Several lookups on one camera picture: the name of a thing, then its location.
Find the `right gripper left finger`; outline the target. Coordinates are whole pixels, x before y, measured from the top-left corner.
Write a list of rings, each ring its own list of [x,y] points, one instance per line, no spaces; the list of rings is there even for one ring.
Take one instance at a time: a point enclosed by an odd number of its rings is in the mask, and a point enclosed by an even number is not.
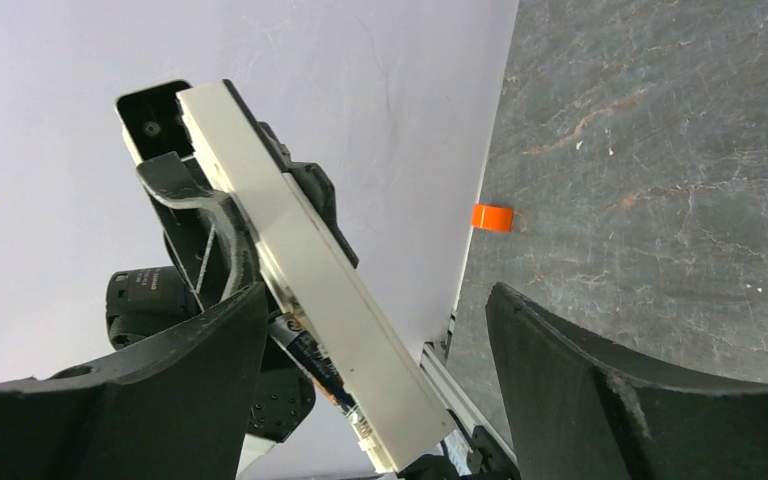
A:
[[[265,287],[110,355],[0,383],[0,479],[233,479],[267,337]]]

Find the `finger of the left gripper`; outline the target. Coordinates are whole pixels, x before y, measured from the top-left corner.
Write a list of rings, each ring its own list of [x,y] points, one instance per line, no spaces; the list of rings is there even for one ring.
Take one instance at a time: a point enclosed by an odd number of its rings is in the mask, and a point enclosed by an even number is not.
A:
[[[230,194],[198,162],[166,153],[136,166],[164,232],[164,244],[196,303],[207,310],[261,280],[255,242]]]
[[[278,152],[280,158],[278,161],[279,167],[284,172],[291,174],[314,210],[328,227],[349,263],[356,269],[359,264],[359,258],[338,225],[336,193],[328,175],[317,163],[294,161],[289,149],[277,138],[271,126],[267,122],[262,121],[259,121],[258,125],[260,130],[267,136],[270,144]]]

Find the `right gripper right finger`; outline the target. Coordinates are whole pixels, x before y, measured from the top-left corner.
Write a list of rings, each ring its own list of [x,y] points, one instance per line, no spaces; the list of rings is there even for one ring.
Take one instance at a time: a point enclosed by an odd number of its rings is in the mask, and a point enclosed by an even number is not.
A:
[[[504,283],[488,338],[525,479],[768,479],[768,384],[639,353]]]

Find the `black orange battery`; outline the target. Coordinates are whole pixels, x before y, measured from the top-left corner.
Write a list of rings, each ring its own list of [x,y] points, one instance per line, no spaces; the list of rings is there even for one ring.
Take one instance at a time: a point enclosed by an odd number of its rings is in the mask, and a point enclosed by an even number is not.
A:
[[[372,429],[366,416],[326,350],[301,321],[292,314],[274,314],[269,321],[269,333],[298,368],[341,410],[359,440],[369,440]]]

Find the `long white plastic bar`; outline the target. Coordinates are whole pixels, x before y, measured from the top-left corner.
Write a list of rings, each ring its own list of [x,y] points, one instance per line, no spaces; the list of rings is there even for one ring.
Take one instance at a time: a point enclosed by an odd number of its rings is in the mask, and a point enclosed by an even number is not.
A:
[[[253,231],[278,304],[300,317],[353,396],[360,447],[380,473],[405,469],[454,427],[415,358],[234,86],[191,87],[177,101],[207,179]]]

